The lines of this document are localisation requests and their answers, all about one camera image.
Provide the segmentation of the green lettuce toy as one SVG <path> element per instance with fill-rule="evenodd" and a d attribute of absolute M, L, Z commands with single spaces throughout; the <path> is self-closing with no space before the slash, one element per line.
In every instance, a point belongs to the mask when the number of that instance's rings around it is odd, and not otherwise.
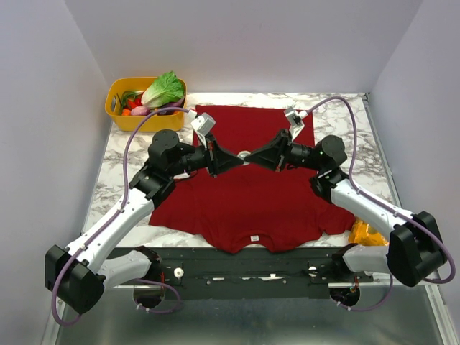
<path fill-rule="evenodd" d="M 143 106 L 157 109 L 165 104 L 175 103 L 185 95 L 185 89 L 175 72 L 170 71 L 157 77 L 141 97 Z"/>

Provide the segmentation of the red pepper toy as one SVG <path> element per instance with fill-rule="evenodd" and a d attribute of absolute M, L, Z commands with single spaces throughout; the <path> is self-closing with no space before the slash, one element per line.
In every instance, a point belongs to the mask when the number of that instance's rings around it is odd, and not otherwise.
<path fill-rule="evenodd" d="M 134 108 L 136 108 L 138 106 L 142 106 L 141 99 L 140 98 L 133 98 L 133 99 L 128 98 L 126 100 L 126 106 L 129 109 L 134 109 Z"/>

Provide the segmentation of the orange snack bag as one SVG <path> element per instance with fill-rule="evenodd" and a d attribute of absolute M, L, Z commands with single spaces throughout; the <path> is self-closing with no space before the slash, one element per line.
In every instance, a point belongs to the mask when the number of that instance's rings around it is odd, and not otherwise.
<path fill-rule="evenodd" d="M 349 242 L 367 247 L 380 247 L 389 244 L 381 233 L 360 218 L 356 219 L 351 228 Z"/>

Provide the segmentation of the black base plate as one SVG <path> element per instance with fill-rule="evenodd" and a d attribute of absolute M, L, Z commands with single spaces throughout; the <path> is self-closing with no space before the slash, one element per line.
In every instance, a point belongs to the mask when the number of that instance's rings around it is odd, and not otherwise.
<path fill-rule="evenodd" d="M 401 283 L 418 283 L 402 262 L 385 247 L 348 245 L 306 248 L 273 254 L 266 249 L 243 249 L 228 254 L 211 248 L 122 247 L 109 252 L 99 268 L 77 259 L 62 288 L 61 298 L 76 311 L 92 308 L 102 294 L 117 285 L 167 285 L 167 296 L 184 300 L 312 298 L 327 299 L 329 284 L 369 282 L 372 273 L 393 274 Z"/>

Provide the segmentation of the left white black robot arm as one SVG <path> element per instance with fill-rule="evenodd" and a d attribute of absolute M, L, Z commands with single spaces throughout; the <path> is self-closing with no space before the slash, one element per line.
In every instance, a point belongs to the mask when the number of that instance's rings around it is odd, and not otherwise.
<path fill-rule="evenodd" d="M 219 146 L 211 133 L 200 146 L 182 143 L 173 130 L 157 132 L 148 158 L 131 180 L 124 181 L 121 199 L 89 231 L 65 248 L 45 254 L 45 287 L 52 301 L 62 300 L 78 315 L 88 312 L 106 289 L 129 280 L 153 283 L 159 276 L 155 257 L 146 249 L 109 259 L 114 247 L 175 189 L 175 176 L 205 169 L 216 177 L 243 164 L 243 159 Z"/>

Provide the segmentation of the round gold brooch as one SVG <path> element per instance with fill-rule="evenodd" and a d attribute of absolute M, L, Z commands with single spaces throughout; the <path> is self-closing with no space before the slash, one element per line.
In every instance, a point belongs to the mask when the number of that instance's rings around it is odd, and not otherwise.
<path fill-rule="evenodd" d="M 243 150 L 243 151 L 241 151 L 241 152 L 238 153 L 237 156 L 238 156 L 238 158 L 240 158 L 240 159 L 243 161 L 243 164 L 242 164 L 243 166 L 246 166 L 246 165 L 249 164 L 249 162 L 246 161 L 246 157 L 247 157 L 248 155 L 250 155 L 250 154 L 251 154 L 251 152 L 250 152 L 250 151 L 247 151 L 247 150 Z"/>

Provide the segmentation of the pink radish toy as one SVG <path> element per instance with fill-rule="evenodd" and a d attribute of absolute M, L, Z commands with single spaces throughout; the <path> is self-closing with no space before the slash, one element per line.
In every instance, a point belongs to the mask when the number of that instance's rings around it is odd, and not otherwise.
<path fill-rule="evenodd" d="M 146 106 L 136 106 L 131 110 L 132 116 L 147 116 L 150 113 L 150 109 Z"/>

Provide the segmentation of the red t-shirt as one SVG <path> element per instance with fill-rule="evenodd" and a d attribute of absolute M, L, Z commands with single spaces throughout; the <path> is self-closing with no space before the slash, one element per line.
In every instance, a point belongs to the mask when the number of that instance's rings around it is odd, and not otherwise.
<path fill-rule="evenodd" d="M 289 123 L 283 110 L 238 106 L 196 106 L 211 115 L 212 133 L 221 147 L 238 154 L 257 150 Z M 273 172 L 258 165 L 239 166 L 212 178 L 206 170 L 185 182 L 155 210 L 150 226 L 201 235 L 210 245 L 236 253 L 250 244 L 283 252 L 350 230 L 355 216 L 319 198 L 307 169 Z"/>

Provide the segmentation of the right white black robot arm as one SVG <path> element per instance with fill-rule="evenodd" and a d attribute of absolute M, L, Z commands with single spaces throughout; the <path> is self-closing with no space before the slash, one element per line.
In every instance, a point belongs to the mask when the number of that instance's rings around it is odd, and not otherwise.
<path fill-rule="evenodd" d="M 273 171 L 287 166 L 316 171 L 310 185 L 319 198 L 354 214 L 386 238 L 387 246 L 352 244 L 341 249 L 330 266 L 332 276 L 338 281 L 345 282 L 361 271 L 381 272 L 414 287 L 448 260 L 432 215 L 403 210 L 351 181 L 340 168 L 346 153 L 343 140 L 335 135 L 328 135 L 309 147 L 295 143 L 290 132 L 283 129 L 269 144 L 244 160 Z"/>

